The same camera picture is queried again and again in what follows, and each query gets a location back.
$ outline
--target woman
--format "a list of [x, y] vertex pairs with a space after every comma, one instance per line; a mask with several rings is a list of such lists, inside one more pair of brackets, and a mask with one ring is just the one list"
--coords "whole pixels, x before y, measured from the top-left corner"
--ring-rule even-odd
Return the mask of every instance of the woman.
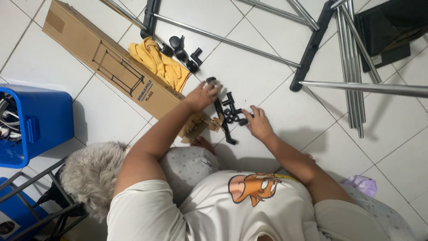
[[[200, 84], [129, 151], [107, 217], [109, 241], [390, 240], [391, 233], [355, 204], [358, 198], [351, 198], [310, 156], [278, 138], [265, 112], [255, 106], [251, 106], [254, 118], [243, 110], [248, 127], [290, 176], [213, 171], [191, 187], [177, 208], [159, 160], [186, 120], [212, 104], [221, 88]], [[197, 168], [199, 163], [191, 161], [187, 165]]]

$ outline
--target yellow cloth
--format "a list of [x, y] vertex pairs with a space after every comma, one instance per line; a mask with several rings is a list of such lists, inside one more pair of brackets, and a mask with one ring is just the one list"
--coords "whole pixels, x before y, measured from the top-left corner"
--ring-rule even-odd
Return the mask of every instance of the yellow cloth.
[[131, 43], [128, 50], [138, 62], [181, 93], [190, 72], [179, 62], [162, 54], [151, 36], [145, 38], [140, 44]]

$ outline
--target torn cardboard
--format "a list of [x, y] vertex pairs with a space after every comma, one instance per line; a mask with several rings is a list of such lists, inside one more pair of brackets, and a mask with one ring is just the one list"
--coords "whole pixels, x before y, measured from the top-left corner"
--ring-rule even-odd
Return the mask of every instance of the torn cardboard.
[[[43, 32], [158, 120], [184, 99], [66, 3], [52, 1]], [[208, 126], [202, 120], [208, 119], [200, 113], [190, 117], [179, 133], [182, 142], [198, 137]]]

